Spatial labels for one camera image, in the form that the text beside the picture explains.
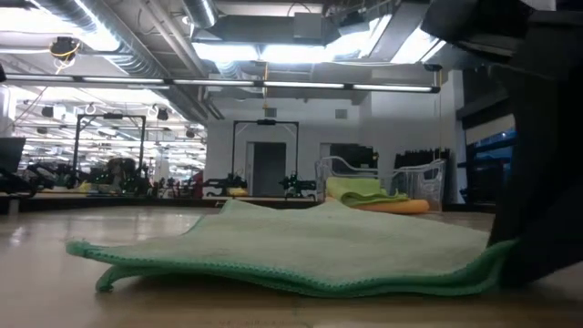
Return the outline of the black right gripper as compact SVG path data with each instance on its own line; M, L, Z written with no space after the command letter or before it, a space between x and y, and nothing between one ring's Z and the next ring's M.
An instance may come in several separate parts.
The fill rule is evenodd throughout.
M552 10L520 0L436 0L422 30L509 67L582 67L582 0L556 1Z

